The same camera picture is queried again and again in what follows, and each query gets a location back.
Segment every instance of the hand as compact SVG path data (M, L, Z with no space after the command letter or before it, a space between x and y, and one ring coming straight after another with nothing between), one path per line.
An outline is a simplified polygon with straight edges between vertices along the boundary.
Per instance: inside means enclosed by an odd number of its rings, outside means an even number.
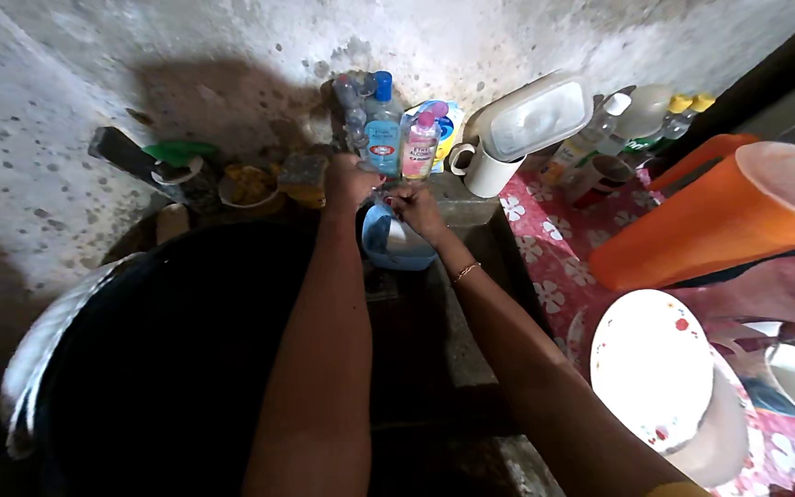
M325 209L357 212L370 192L385 181L384 174L361 171L357 165L359 160L360 157L352 154L336 154L330 159L324 175Z
M395 214L433 247L451 233L441 218L437 201L428 188L421 185L399 185L389 190L385 199Z

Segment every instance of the white mug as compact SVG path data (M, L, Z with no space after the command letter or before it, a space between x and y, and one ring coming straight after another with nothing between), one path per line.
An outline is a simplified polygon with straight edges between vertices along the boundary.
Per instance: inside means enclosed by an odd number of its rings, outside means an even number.
M462 152L474 153L474 158L466 169L456 167L456 161ZM483 149L482 142L477 147L463 143L449 153L449 169L456 176L467 175L465 187L468 191L483 198L490 198L499 195L525 158L526 156L523 156L512 162L502 162L492 158Z

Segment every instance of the pink bottle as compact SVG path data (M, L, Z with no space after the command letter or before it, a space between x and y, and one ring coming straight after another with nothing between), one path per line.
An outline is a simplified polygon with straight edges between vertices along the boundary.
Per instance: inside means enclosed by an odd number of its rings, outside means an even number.
M435 114L427 110L420 112L401 140L400 167L405 180L425 181L428 178L440 137L441 127L435 121Z

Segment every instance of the gold bracelet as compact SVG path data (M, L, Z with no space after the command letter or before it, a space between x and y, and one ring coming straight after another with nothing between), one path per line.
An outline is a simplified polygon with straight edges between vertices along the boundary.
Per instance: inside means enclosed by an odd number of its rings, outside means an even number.
M471 272L471 270L474 269L475 267L480 267L480 263L475 262L474 264L472 264L472 265L466 267L465 269L463 269L460 273L458 273L458 276L456 277L456 279L453 279L453 283L452 284L453 285L457 284L458 280L462 279L462 276L465 276L466 274L469 274Z

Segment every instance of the concrete wall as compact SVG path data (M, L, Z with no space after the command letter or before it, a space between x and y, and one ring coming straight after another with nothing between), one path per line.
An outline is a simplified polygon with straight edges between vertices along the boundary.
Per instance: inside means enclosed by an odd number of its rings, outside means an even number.
M351 69L469 113L557 69L720 93L794 31L785 0L0 0L0 374L149 205L86 155L97 126L252 157L328 142L325 83Z

